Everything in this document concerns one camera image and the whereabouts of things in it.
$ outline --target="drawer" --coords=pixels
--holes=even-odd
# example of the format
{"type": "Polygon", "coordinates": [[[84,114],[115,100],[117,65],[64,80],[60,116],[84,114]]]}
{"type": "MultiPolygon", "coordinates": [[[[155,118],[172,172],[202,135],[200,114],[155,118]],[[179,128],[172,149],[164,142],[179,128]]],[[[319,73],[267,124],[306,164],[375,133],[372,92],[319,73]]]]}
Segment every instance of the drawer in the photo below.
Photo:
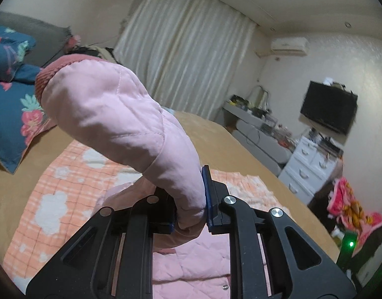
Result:
{"type": "Polygon", "coordinates": [[[281,172],[279,179],[305,205],[308,205],[311,199],[313,199],[313,194],[309,190],[305,189],[305,187],[303,187],[298,181],[292,178],[286,170],[281,172]]]}
{"type": "Polygon", "coordinates": [[[313,192],[321,189],[326,181],[326,177],[322,174],[318,175],[301,162],[296,156],[292,156],[285,167],[288,172],[293,174],[294,178],[303,185],[308,185],[313,192]]]}
{"type": "Polygon", "coordinates": [[[313,142],[302,138],[295,149],[295,154],[298,154],[306,163],[310,163],[317,154],[317,148],[313,142]]]}
{"type": "Polygon", "coordinates": [[[334,156],[327,156],[327,154],[317,152],[311,162],[311,166],[314,170],[317,170],[328,178],[334,170],[336,162],[337,158],[334,156]]]}

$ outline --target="wall-mounted television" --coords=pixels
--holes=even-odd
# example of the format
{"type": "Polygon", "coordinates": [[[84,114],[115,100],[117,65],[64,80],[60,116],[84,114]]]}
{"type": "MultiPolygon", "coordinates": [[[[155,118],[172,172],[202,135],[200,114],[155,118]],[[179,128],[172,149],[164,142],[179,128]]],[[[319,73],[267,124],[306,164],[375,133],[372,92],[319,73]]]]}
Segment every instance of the wall-mounted television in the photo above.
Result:
{"type": "Polygon", "coordinates": [[[339,134],[347,134],[357,111],[357,95],[311,81],[300,113],[339,134]]]}

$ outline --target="air conditioner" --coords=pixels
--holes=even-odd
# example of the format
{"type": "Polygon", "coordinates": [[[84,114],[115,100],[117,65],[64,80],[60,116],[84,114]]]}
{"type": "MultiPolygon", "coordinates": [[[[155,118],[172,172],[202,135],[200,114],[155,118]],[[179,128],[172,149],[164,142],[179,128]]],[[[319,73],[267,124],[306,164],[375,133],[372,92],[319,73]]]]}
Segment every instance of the air conditioner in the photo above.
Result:
{"type": "Polygon", "coordinates": [[[271,51],[275,55],[305,56],[308,52],[308,40],[305,37],[275,38],[271,42],[271,51]]]}

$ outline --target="wall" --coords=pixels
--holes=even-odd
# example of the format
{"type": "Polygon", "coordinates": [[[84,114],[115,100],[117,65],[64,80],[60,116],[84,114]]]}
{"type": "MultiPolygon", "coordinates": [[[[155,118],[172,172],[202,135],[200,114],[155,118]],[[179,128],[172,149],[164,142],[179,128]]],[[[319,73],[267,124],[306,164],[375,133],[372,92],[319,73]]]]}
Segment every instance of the wall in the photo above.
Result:
{"type": "MultiPolygon", "coordinates": [[[[270,56],[261,73],[260,83],[271,93],[273,115],[297,135],[309,126],[300,108],[310,80],[332,77],[357,94],[358,110],[349,135],[333,137],[344,144],[344,175],[364,209],[382,213],[382,41],[331,34],[303,36],[310,41],[308,56],[279,60],[270,56]]],[[[382,246],[360,273],[363,282],[381,261],[382,246]]]]}
{"type": "Polygon", "coordinates": [[[23,14],[68,27],[82,37],[82,43],[108,41],[112,47],[118,38],[121,22],[133,0],[4,0],[1,11],[23,14]]]}
{"type": "Polygon", "coordinates": [[[269,49],[271,39],[264,35],[257,27],[252,40],[247,48],[245,56],[238,66],[234,78],[227,90],[227,98],[233,94],[247,98],[253,87],[258,85],[261,71],[267,58],[259,58],[256,51],[261,53],[269,49]]]}

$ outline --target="white curtain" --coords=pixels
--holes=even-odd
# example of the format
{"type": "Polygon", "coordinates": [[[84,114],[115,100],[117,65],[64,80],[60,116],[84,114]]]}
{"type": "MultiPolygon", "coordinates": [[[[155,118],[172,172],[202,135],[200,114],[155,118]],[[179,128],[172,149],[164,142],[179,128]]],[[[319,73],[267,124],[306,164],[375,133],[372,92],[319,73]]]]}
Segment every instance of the white curtain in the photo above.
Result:
{"type": "Polygon", "coordinates": [[[255,26],[219,0],[143,0],[114,55],[162,106],[213,119],[255,26]]]}

